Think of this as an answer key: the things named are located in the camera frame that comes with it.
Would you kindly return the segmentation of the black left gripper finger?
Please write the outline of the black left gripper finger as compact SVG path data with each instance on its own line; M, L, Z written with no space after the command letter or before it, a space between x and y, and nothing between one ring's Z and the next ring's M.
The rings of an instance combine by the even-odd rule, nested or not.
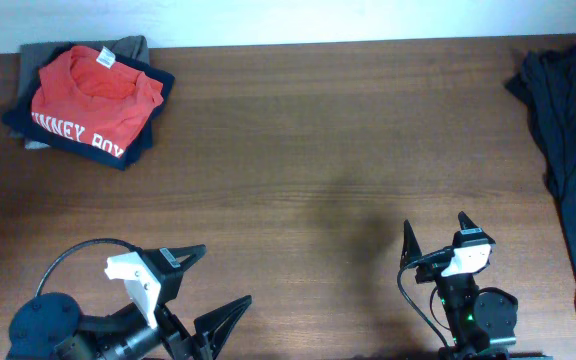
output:
M193 245L188 247L171 248L171 254L179 263L183 272L197 263L207 252L205 245Z
M237 322L252 304L246 295L194 320L196 356L218 356Z

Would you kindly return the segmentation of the navy garment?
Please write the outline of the navy garment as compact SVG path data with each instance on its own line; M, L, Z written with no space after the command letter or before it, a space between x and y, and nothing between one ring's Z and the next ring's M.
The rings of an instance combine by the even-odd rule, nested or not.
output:
M21 133L23 137L29 140L45 143L50 147L66 152L71 152L103 165L117 168L119 170L124 170L138 161L141 153L153 146L152 122L163 111L166 101L174 85L175 77L172 74L163 70L156 69L149 64L128 59L121 55L116 56L106 49L103 49L101 52L105 52L111 59L137 70L141 70L145 72L149 77L163 83L162 95L164 102L154 109L144 128L137 135L136 139L126 148L122 157L115 158L103 150L99 150L90 145L68 141L44 130L35 122L33 122L31 118L32 99L25 98L22 101L18 100L17 105L13 109L4 113L2 116L2 122L9 126L12 130Z

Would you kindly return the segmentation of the grey garment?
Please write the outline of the grey garment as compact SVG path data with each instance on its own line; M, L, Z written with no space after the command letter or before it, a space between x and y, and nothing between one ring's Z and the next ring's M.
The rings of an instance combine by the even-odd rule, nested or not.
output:
M18 100L32 99L39 83L39 69L47 66L56 59L63 51L66 51L71 43L47 42L25 44L21 46L20 75ZM101 52L107 48L116 56L124 56L128 59L137 60L149 64L149 48L147 40L142 35L128 36L118 40L82 42L80 46L86 46ZM104 67L97 64L84 65L75 71L75 82L83 86L86 95L109 95L111 99L118 100L120 95L128 95L129 90L135 90L135 85L128 85L127 80L120 80L118 75L103 75L101 80L94 80L93 75L99 75Z

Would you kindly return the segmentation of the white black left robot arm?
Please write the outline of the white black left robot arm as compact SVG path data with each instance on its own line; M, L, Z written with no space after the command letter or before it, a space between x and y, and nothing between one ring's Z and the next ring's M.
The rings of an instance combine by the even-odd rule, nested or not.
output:
M104 272L123 281L127 306L104 317L86 315L72 296L37 290L10 323L8 358L144 359L158 348L173 359L217 358L251 296L196 318L189 332L167 304L177 297L185 272L205 255L205 246L126 249L108 258Z

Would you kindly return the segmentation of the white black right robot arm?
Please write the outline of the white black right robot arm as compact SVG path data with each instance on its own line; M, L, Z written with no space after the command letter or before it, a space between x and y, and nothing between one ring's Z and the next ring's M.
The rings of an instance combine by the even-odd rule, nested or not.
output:
M452 244L428 254L421 251L410 222L404 222L397 286L442 342L440 359L508 359L508 348L516 343L518 300L499 288L476 284L474 276L490 265L496 242L465 212L458 214L458 221ZM415 272L418 284L435 285L452 344L405 291L402 275L408 270Z

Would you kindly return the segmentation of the red soccer t-shirt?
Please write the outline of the red soccer t-shirt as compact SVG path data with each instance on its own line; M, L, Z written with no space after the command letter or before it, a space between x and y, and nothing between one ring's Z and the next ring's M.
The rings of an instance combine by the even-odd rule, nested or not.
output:
M162 82L86 46L72 47L38 74L33 122L57 137L115 158L124 155L164 102Z

